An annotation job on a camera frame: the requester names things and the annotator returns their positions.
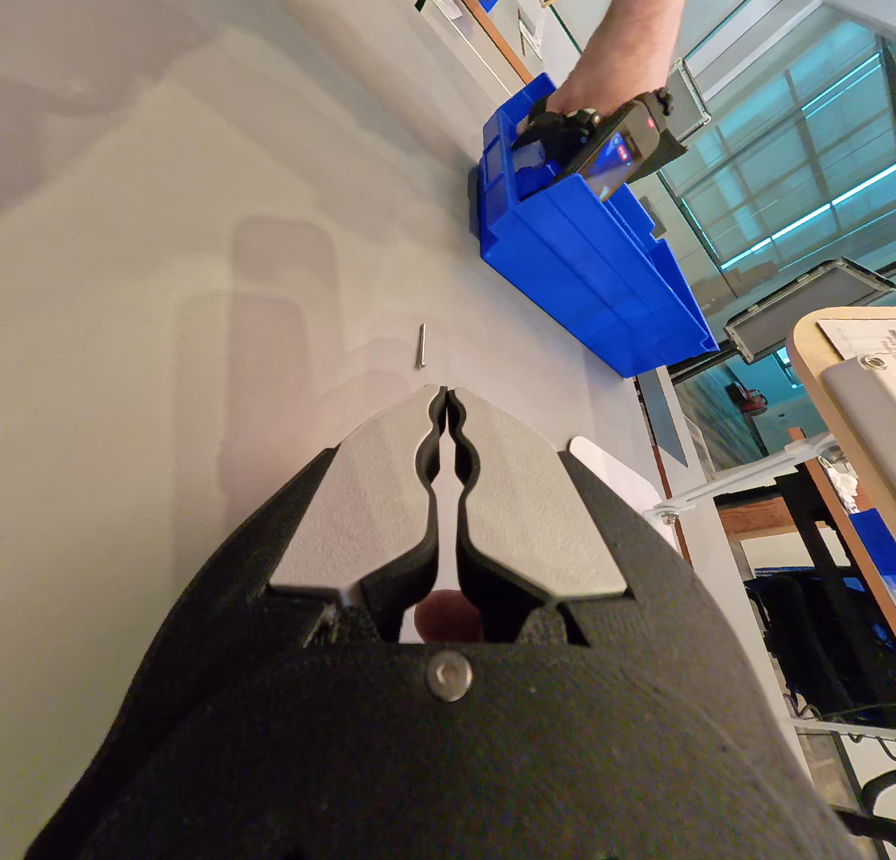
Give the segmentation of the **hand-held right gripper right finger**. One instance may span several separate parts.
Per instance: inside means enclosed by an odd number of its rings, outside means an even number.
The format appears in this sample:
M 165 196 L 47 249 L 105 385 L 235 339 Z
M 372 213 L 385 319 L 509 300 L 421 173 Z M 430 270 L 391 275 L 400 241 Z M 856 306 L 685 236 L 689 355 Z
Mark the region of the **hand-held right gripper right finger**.
M 488 642 L 514 642 L 538 609 L 622 596 L 626 580 L 561 455 L 464 388 L 450 391 L 464 596 Z

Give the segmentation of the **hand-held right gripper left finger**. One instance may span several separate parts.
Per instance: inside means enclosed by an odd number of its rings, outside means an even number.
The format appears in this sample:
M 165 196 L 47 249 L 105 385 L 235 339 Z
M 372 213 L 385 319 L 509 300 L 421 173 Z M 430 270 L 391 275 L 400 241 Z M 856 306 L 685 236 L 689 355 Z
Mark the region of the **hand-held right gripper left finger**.
M 363 608 L 399 640 L 439 566 L 433 481 L 446 388 L 427 384 L 342 440 L 270 580 L 276 592 Z

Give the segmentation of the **blue plastic storage bin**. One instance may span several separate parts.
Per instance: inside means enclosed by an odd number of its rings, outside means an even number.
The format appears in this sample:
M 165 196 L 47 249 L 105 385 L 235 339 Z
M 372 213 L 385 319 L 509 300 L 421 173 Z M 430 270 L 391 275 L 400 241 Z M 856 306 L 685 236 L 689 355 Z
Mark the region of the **blue plastic storage bin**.
M 580 175 L 512 160 L 518 123 L 554 91 L 543 72 L 483 127 L 480 255 L 624 378 L 716 353 L 673 252 L 627 187 L 601 201 Z

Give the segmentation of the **person's left forearm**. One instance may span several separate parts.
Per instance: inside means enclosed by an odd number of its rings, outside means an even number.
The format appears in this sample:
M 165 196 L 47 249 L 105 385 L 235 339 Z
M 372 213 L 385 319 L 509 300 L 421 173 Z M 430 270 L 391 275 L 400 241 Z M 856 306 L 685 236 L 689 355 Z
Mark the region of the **person's left forearm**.
M 686 0 L 611 0 L 576 70 L 615 69 L 643 78 L 650 88 L 666 81 Z

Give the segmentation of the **light grey desk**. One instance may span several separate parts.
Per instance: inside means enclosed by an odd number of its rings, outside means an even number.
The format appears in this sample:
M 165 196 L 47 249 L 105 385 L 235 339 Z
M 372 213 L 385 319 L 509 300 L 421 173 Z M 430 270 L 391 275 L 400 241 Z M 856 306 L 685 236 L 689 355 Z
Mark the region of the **light grey desk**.
M 660 489 L 633 383 L 479 257 L 520 87 L 409 0 L 2 0 L 2 858 L 220 543 L 423 384 Z

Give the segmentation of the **person's left hand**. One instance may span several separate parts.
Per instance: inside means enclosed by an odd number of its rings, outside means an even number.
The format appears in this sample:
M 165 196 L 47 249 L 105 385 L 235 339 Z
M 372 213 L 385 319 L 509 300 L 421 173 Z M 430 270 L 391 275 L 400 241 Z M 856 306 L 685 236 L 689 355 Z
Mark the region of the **person's left hand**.
M 624 103 L 665 86 L 665 74 L 615 57 L 581 60 L 566 81 L 547 99 L 546 111 L 572 115 L 591 110 L 610 115 Z

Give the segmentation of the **grey framed panel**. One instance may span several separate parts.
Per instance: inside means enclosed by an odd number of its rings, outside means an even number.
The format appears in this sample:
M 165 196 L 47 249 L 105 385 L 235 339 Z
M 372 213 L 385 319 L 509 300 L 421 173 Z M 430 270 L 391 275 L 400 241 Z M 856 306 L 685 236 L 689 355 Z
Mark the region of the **grey framed panel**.
M 666 89 L 670 97 L 666 126 L 673 137 L 684 145 L 711 122 L 711 113 L 685 59 L 679 58 L 673 64 Z
M 894 265 L 878 273 L 846 258 L 823 261 L 732 317 L 724 333 L 743 361 L 754 364 L 782 349 L 803 317 L 825 308 L 869 306 L 894 289 Z

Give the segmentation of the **light wooden board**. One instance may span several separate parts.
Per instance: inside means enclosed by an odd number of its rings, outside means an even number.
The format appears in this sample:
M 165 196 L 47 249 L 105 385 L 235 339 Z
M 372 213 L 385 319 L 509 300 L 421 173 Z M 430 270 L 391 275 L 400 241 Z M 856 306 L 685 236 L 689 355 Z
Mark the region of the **light wooden board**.
M 820 319 L 885 319 L 894 317 L 894 307 L 879 306 L 841 306 L 825 308 L 803 317 L 795 326 L 787 339 L 787 349 L 798 376 L 805 385 L 813 404 L 836 438 L 833 432 L 838 414 L 821 383 L 822 373 L 843 359 L 833 349 L 817 326 Z

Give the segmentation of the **white paper sheet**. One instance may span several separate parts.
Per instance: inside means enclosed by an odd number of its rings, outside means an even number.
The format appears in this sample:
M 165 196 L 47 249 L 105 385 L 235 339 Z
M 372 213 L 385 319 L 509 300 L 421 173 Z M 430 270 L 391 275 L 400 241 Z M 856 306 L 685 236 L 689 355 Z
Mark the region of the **white paper sheet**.
M 895 355 L 895 318 L 820 319 L 817 326 L 843 360 Z

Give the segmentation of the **black office chair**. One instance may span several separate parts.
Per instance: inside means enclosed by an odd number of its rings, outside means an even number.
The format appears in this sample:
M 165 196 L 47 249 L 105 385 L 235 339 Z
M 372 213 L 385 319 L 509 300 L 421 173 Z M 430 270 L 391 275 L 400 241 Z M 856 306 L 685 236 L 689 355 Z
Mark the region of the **black office chair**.
M 850 569 L 842 581 L 865 633 L 865 655 L 814 570 L 774 572 L 744 585 L 791 692 L 825 720 L 893 727 L 894 636 L 865 583 Z

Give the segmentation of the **white metal plate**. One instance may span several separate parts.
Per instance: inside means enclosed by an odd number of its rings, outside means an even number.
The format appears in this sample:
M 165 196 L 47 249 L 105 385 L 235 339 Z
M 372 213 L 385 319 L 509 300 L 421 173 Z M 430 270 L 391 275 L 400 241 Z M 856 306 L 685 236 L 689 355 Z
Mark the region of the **white metal plate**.
M 895 534 L 895 356 L 878 353 L 827 368 L 821 383 L 838 419 L 833 432 L 869 500 Z

